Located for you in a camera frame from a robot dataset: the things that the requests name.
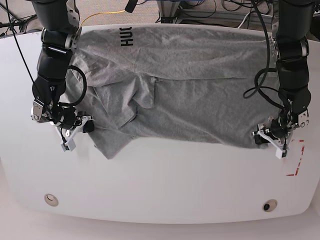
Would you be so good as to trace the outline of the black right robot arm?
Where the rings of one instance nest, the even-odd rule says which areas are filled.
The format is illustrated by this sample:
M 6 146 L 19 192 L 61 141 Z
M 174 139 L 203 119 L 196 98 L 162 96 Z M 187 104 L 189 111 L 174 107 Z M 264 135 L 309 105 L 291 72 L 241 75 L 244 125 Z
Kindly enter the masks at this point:
M 76 110 L 86 95 L 87 79 L 82 70 L 70 64 L 82 32 L 80 12 L 74 0 L 34 0 L 32 6 L 43 30 L 37 78 L 32 85 L 31 118 L 54 126 L 62 149 L 72 151 L 76 147 L 76 133 L 95 129 L 93 117 Z M 83 84 L 80 97 L 71 103 L 60 101 L 67 88 L 69 70 L 78 72 Z

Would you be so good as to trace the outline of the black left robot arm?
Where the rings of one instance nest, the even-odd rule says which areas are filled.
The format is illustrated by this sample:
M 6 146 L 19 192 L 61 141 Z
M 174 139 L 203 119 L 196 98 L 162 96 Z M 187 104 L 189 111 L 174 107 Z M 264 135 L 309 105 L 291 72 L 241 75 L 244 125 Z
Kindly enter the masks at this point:
M 272 36 L 265 34 L 266 67 L 256 74 L 254 87 L 243 93 L 245 99 L 259 93 L 280 110 L 278 118 L 271 120 L 269 127 L 259 124 L 252 133 L 257 145 L 272 144 L 279 159 L 287 156 L 292 132 L 305 127 L 309 122 L 311 93 L 308 89 L 307 33 L 315 7 L 314 0 L 273 1 Z M 278 75 L 279 88 L 276 92 L 282 103 L 276 103 L 262 91 L 268 73 Z

